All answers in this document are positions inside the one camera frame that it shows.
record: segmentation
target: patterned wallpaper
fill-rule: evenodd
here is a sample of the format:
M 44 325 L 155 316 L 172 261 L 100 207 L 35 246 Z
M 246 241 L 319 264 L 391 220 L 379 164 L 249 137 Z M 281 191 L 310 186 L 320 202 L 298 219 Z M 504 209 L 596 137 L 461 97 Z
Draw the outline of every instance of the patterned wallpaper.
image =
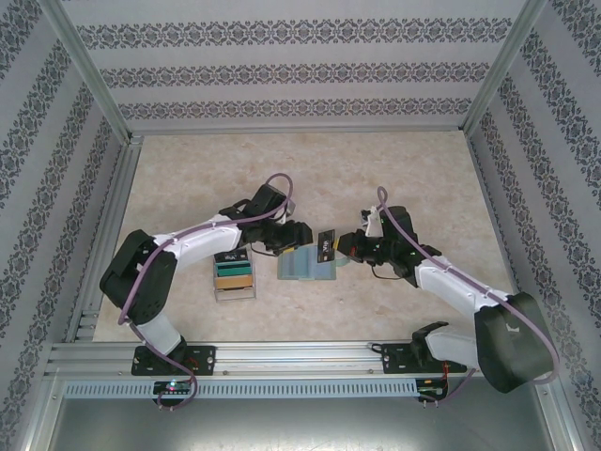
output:
M 548 2 L 470 138 L 520 289 L 538 294 L 585 449 L 601 449 L 601 14 Z
M 326 3 L 63 5 L 130 126 L 156 132 L 458 126 L 524 2 Z
M 34 0 L 0 2 L 0 450 L 62 341 L 120 145 Z

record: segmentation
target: metal extrusion bar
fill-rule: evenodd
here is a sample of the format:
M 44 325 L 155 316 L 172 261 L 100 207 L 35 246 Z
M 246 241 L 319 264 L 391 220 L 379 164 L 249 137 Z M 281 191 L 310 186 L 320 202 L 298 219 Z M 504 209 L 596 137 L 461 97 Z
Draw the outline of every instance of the metal extrusion bar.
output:
M 373 125 L 355 127 L 337 127 L 326 125 L 321 127 L 206 127 L 193 129 L 156 129 L 136 128 L 135 134 L 178 135 L 178 134 L 241 134 L 241 133 L 388 133 L 388 132 L 454 132 L 459 130 L 456 125 Z
M 277 343 L 191 343 L 217 347 L 213 376 L 203 380 L 307 380 L 408 378 L 435 379 L 433 374 L 383 372 L 381 356 L 371 343 L 277 342 Z M 131 361 L 138 343 L 54 344 L 44 372 L 45 379 L 139 380 L 131 375 Z M 462 374 L 450 377 L 462 377 Z
M 546 385 L 537 385 L 536 394 L 554 448 L 557 450 L 584 451 L 584 445 L 567 404 L 562 383 L 555 380 Z
M 94 95 L 94 99 L 111 124 L 119 142 L 124 144 L 130 138 L 130 130 L 111 95 L 108 86 L 104 83 L 100 71 L 96 68 L 92 57 L 85 48 L 82 38 L 71 22 L 67 12 L 62 6 L 61 0 L 39 0 L 44 14 L 50 21 L 54 31 L 60 37 L 63 45 L 69 52 L 69 56 L 82 75 L 87 87 Z
M 501 47 L 501 51 L 488 71 L 461 125 L 461 129 L 466 136 L 471 136 L 478 127 L 478 123 L 485 113 L 486 108 L 490 104 L 490 101 L 492 101 L 502 79 L 516 58 L 519 48 L 530 33 L 534 22 L 536 22 L 546 3 L 545 0 L 527 0 L 522 10 L 519 11 L 514 21 L 514 26 L 511 27 L 509 35 Z
M 164 391 L 168 381 L 68 381 L 65 399 L 152 399 Z M 163 399 L 183 399 L 186 393 L 169 393 Z M 349 397 L 417 397 L 414 379 L 293 380 L 293 381 L 205 381 L 199 399 L 306 399 Z
M 66 341 L 80 339 L 91 341 L 94 336 L 102 302 L 102 293 L 98 288 L 100 278 L 113 258 L 143 141 L 142 136 L 133 136 L 128 148 L 121 151 L 119 156 L 106 210 L 102 215 L 97 238 L 94 240 L 90 265 L 85 272 Z

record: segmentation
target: floor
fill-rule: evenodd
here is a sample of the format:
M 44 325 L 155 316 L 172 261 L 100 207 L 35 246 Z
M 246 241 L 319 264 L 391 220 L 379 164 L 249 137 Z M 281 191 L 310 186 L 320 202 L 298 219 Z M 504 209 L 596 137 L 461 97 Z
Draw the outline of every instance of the floor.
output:
M 252 196 L 272 173 L 294 180 L 293 219 L 314 236 L 360 226 L 360 210 L 405 206 L 420 242 L 492 287 L 511 285 L 462 132 L 300 133 L 149 136 L 121 235 L 176 231 Z M 285 191 L 285 184 L 275 183 Z M 405 339 L 426 324 L 467 318 L 405 281 L 376 279 L 367 265 L 338 268 L 335 281 L 280 281 L 277 260 L 254 255 L 257 297 L 216 303 L 212 261 L 174 279 L 165 312 L 191 341 Z M 381 275 L 393 275 L 379 268 Z M 104 302 L 94 339 L 136 341 Z

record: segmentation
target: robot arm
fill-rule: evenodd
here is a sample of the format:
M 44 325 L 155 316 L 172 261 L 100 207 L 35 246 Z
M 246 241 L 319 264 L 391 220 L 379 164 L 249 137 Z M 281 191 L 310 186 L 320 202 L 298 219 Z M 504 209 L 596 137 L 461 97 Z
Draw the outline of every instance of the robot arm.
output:
M 294 210 L 291 202 L 260 221 L 220 225 L 225 221 L 255 218 L 277 209 L 285 199 L 283 193 L 264 184 L 253 199 L 244 199 L 205 221 L 203 225 L 207 225 L 206 228 L 195 226 L 155 236 L 136 230 L 128 235 L 119 248 L 100 280 L 100 289 L 116 307 L 123 309 L 148 257 L 161 245 L 172 241 L 157 254 L 148 267 L 127 316 L 148 344 L 179 362 L 186 342 L 162 312 L 174 274 L 203 258 L 256 241 L 263 242 L 266 249 L 275 255 L 285 249 L 313 242 L 313 234 L 307 224 L 286 220 Z M 193 228 L 201 229 L 184 233 Z
M 418 242 L 405 208 L 390 207 L 389 210 L 403 230 Z M 510 295 L 494 288 L 487 288 L 485 293 L 474 289 L 473 285 L 483 284 L 457 268 L 449 271 L 451 262 L 433 247 L 423 246 L 436 262 L 416 252 L 384 211 L 377 216 L 381 227 L 370 226 L 367 215 L 367 211 L 363 213 L 367 233 L 358 229 L 343 235 L 338 251 L 371 266 L 390 263 L 400 279 L 436 294 L 472 319 L 472 326 L 467 331 L 440 321 L 414 333 L 411 347 L 418 362 L 436 359 L 480 369 L 486 379 L 503 393 L 552 370 L 553 360 L 542 340 L 530 327 L 491 299 L 494 294 L 506 301 L 548 337 L 547 326 L 532 296 L 527 293 Z M 373 234 L 370 230 L 377 230 L 378 236 L 369 236 Z

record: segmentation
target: small card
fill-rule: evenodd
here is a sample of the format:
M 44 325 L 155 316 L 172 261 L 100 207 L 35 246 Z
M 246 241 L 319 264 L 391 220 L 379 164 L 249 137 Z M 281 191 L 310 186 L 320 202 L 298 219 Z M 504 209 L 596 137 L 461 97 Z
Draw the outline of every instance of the small card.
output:
M 243 247 L 230 252 L 215 254 L 215 263 L 232 263 L 248 261 L 248 252 Z
M 328 230 L 317 235 L 317 263 L 334 260 L 334 240 L 336 231 Z

